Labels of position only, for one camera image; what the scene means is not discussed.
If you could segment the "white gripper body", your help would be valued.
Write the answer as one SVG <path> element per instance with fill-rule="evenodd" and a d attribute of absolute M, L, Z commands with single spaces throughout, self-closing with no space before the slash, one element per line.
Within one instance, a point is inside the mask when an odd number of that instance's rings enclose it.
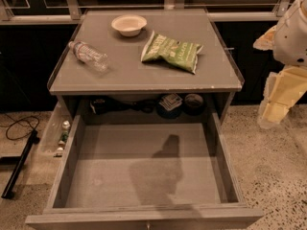
<path fill-rule="evenodd" d="M 279 73 L 270 72 L 263 101 L 282 104 L 290 110 L 306 92 L 307 68 L 286 65 Z"/>

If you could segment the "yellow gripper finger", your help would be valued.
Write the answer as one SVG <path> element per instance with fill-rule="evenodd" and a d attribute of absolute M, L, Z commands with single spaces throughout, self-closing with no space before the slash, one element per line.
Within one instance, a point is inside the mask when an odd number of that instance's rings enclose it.
<path fill-rule="evenodd" d="M 264 34 L 255 40 L 253 47 L 257 50 L 268 51 L 273 48 L 273 38 L 276 27 L 272 26 Z"/>
<path fill-rule="evenodd" d="M 270 129 L 277 127 L 286 117 L 289 108 L 279 103 L 268 103 L 262 101 L 258 109 L 257 123 L 261 128 Z"/>

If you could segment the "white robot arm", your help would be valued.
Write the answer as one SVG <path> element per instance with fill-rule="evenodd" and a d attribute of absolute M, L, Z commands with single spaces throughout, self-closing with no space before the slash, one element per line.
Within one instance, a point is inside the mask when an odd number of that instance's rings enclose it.
<path fill-rule="evenodd" d="M 279 125 L 307 92 L 307 0 L 295 0 L 253 47 L 272 50 L 273 58 L 284 64 L 279 73 L 269 73 L 258 110 L 258 125 L 271 128 Z"/>

